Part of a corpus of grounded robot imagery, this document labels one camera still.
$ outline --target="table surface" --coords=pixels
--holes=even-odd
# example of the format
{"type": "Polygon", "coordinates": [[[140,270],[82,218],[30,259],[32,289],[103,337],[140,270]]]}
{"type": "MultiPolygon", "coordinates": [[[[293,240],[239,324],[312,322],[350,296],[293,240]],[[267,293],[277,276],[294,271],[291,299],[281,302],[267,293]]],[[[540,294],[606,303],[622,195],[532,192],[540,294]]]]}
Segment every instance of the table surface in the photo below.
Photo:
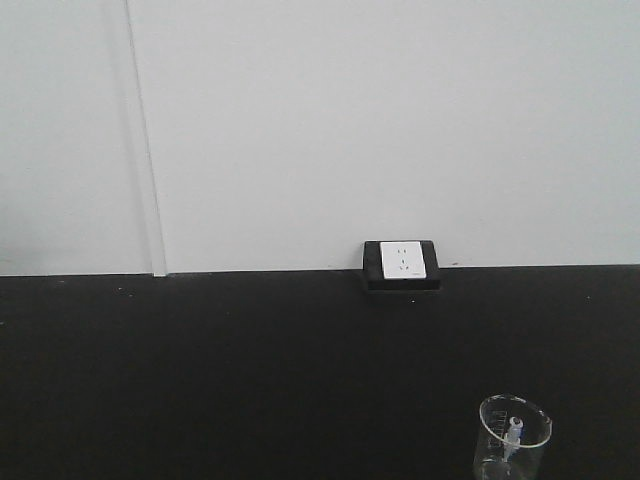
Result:
{"type": "Polygon", "coordinates": [[[0,478],[457,479],[480,401],[554,420],[539,478],[640,476],[640,267],[0,279],[0,478]]]}

